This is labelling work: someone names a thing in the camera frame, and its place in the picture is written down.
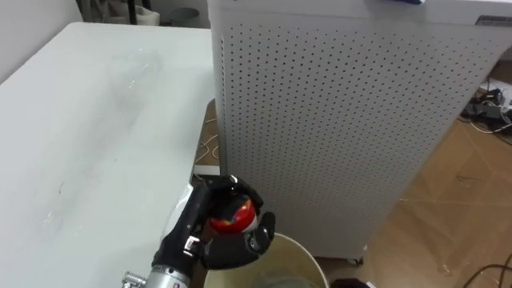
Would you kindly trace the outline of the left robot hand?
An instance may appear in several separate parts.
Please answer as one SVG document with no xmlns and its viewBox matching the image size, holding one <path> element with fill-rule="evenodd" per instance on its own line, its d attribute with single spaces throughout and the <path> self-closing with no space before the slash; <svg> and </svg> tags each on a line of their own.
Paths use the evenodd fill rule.
<svg viewBox="0 0 512 288">
<path fill-rule="evenodd" d="M 188 277 L 196 262 L 208 270 L 239 268 L 258 260 L 274 240 L 276 217 L 261 212 L 263 200 L 233 175 L 205 180 L 171 215 L 152 267 L 168 267 Z"/>
</svg>

